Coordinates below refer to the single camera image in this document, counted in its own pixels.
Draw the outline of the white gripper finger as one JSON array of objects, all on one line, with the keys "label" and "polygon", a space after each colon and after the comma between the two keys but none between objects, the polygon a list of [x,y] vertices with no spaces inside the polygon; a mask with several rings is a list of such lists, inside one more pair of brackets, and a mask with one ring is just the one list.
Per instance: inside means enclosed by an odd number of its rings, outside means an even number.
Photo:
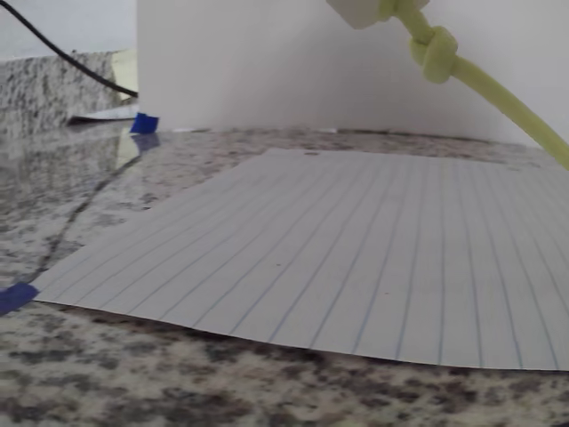
[{"label": "white gripper finger", "polygon": [[377,22],[398,18],[411,29],[429,27],[422,9],[429,0],[327,0],[353,29],[371,27]]}]

